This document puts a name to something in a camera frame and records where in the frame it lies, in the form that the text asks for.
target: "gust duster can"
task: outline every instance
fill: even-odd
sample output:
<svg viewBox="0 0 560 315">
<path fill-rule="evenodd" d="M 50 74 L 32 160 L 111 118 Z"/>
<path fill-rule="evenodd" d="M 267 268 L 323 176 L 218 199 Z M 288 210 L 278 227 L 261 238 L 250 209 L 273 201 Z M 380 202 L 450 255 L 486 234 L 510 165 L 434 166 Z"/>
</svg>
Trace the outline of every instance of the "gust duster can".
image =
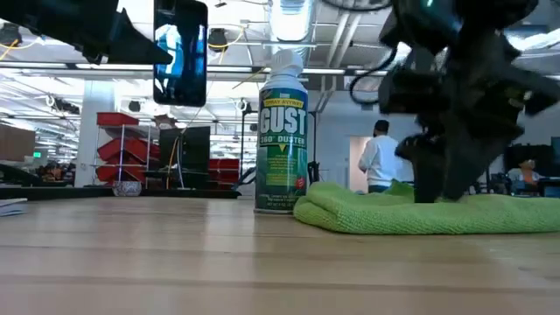
<svg viewBox="0 0 560 315">
<path fill-rule="evenodd" d="M 307 90 L 298 80 L 302 71 L 298 54 L 278 51 L 260 91 L 256 213 L 291 214 L 307 191 Z"/>
</svg>

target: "workbench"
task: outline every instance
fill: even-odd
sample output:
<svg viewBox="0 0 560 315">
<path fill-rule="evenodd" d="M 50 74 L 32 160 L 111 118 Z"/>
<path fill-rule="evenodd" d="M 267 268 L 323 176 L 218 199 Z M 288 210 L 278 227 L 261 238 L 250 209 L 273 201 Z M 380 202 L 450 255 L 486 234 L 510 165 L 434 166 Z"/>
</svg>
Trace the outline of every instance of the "workbench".
<svg viewBox="0 0 560 315">
<path fill-rule="evenodd" d="M 29 202 L 0 219 L 3 315 L 550 314 L 560 235 L 333 234 L 253 202 Z"/>
</svg>

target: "green microfiber towel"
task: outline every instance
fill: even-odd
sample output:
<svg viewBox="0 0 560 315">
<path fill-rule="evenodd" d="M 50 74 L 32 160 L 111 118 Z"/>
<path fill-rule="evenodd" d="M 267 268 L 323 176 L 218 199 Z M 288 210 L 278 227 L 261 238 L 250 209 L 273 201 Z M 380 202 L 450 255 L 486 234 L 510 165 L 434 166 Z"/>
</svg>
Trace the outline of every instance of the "green microfiber towel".
<svg viewBox="0 0 560 315">
<path fill-rule="evenodd" d="M 294 208 L 296 219 L 334 232 L 359 235 L 458 235 L 560 231 L 560 199 L 498 194 L 458 202 L 415 204 L 409 185 L 358 195 L 332 183 L 315 183 Z"/>
</svg>

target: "smartphone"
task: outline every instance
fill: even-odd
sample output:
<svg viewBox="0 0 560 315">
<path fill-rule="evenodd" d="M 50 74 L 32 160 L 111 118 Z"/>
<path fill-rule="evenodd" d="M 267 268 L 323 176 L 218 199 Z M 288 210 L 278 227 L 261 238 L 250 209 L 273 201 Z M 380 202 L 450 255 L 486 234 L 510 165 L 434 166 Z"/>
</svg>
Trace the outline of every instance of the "smartphone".
<svg viewBox="0 0 560 315">
<path fill-rule="evenodd" d="M 155 0 L 154 40 L 173 62 L 154 65 L 154 101 L 203 107 L 207 101 L 208 8 L 195 0 Z"/>
</svg>

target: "dark hair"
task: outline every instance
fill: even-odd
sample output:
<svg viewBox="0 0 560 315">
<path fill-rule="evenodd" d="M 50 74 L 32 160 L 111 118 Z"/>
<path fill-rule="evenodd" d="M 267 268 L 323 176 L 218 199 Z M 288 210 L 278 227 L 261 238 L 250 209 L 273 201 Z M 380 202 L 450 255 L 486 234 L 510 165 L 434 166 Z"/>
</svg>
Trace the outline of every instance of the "dark hair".
<svg viewBox="0 0 560 315">
<path fill-rule="evenodd" d="M 386 120 L 378 120 L 375 123 L 375 130 L 380 132 L 389 132 L 389 122 Z"/>
</svg>

